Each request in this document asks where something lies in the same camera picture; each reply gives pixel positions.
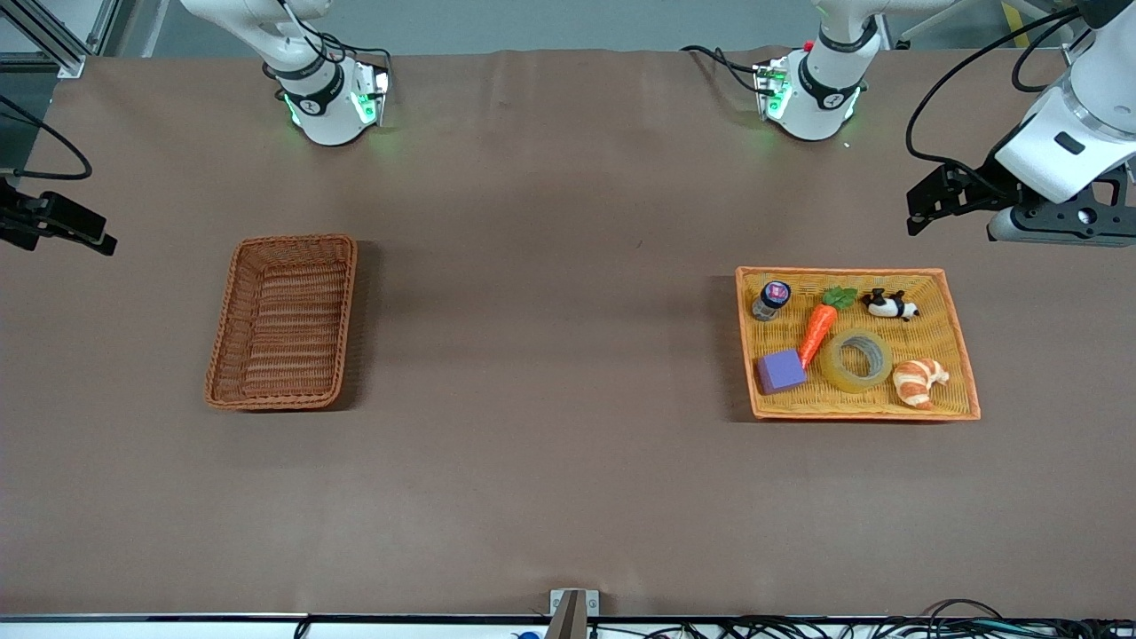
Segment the clear yellowish tape roll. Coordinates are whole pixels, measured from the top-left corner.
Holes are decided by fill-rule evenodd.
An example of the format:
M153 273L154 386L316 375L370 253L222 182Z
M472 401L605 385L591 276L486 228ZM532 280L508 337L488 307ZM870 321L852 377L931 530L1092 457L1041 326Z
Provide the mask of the clear yellowish tape roll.
M843 360L845 348L864 354L864 359L869 364L867 375L857 375L855 372L845 367ZM886 343L876 332L849 327L837 333L836 337L832 337L832 340L824 345L819 355L819 365L822 377L830 385L846 393L859 395L882 385L891 376L894 355L891 345Z

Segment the orange yellow wicker basket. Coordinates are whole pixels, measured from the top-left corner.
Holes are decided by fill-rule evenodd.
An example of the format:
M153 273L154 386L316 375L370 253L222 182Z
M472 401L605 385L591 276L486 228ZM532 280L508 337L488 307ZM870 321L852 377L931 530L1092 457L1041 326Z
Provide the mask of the orange yellow wicker basket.
M760 288L770 280L782 280L792 288L790 302L771 322L759 322L751 315L751 304ZM741 266L735 271L736 302L741 345L746 363L750 404L755 418L797 422L894 422L945 423L974 421L982 416L974 370L969 360L949 281L938 268L864 269ZM932 389L930 410L919 410L897 399L891 379L859 395L846 393L830 385L821 375L816 354L807 372L807 383L778 395L762 395L755 381L755 360L766 352L795 349L807 330L808 318L827 288L857 288L857 302L840 312L827 345L849 327L869 330L891 345L894 363L934 359L949 370L945 385ZM908 302L914 302L919 317L909 322L875 317L860 302L872 288L884 288L889 294L899 288Z

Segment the brown wicker basket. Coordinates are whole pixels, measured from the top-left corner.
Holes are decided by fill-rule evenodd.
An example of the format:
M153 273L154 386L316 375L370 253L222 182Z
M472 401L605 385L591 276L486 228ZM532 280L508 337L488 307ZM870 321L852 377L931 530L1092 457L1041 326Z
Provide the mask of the brown wicker basket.
M229 262L204 401L316 410L339 400L359 247L345 234L243 240Z

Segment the toy panda figure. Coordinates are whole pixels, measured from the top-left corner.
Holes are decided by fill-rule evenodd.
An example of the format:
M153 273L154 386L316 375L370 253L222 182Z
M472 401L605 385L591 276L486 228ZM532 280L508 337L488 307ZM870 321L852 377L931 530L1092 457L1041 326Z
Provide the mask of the toy panda figure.
M864 310L875 317L909 322L920 316L919 307L914 302L908 302L905 291L901 288L891 294L884 288L872 288L868 294L861 296L860 302L863 302Z

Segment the orange toy carrot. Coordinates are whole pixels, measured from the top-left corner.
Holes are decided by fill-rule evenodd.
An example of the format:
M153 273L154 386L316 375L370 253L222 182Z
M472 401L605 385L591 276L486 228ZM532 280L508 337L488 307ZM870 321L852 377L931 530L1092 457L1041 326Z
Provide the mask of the orange toy carrot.
M836 320L840 320L840 312L844 312L855 302L857 288L832 287L822 292L808 318L807 330L797 347L799 360L804 372L808 372L811 360L820 351Z

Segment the toy croissant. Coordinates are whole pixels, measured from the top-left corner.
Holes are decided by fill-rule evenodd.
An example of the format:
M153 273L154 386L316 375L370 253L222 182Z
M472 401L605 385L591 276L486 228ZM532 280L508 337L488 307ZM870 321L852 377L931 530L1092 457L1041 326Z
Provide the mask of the toy croissant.
M901 360L892 371L897 399L919 410L934 407L932 389L935 384L945 385L950 377L949 370L934 359Z

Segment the small jar with printed lid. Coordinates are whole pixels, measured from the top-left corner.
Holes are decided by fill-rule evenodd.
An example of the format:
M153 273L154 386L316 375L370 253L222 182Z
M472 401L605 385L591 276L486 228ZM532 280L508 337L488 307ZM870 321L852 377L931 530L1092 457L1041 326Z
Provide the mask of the small jar with printed lid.
M782 280L765 283L751 304L751 315L759 322L771 322L790 302L792 288Z

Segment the purple foam cube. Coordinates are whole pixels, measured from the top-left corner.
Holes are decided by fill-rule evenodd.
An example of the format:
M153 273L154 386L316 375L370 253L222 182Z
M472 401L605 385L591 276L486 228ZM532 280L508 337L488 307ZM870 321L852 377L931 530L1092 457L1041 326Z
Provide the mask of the purple foam cube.
M795 349L766 352L755 360L755 381L762 395L778 395L807 383L803 367Z

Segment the brown table cover sheet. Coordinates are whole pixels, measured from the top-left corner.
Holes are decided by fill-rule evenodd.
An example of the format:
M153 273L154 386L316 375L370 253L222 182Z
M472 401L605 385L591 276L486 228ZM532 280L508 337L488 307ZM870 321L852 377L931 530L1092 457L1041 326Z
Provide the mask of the brown table cover sheet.
M97 59L45 121L112 257L0 246L0 614L1136 616L1136 248L905 229L886 52L801 143L701 56L394 61L320 148L252 59ZM359 247L339 400L204 401L232 255ZM939 267L982 418L755 421L740 266Z

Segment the aluminium frame profile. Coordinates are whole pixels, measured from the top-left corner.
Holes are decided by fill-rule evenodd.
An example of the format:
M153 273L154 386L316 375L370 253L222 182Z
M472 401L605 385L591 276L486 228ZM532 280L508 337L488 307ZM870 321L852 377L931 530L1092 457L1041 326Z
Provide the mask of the aluminium frame profile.
M103 53L124 0L0 0L0 72L81 76Z

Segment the metal bracket at table edge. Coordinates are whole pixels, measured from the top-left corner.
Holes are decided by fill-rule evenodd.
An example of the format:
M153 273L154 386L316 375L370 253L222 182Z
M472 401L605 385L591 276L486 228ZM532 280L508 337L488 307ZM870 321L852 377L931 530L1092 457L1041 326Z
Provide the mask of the metal bracket at table edge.
M594 639L591 619L600 614L598 589L550 591L550 622L543 639Z

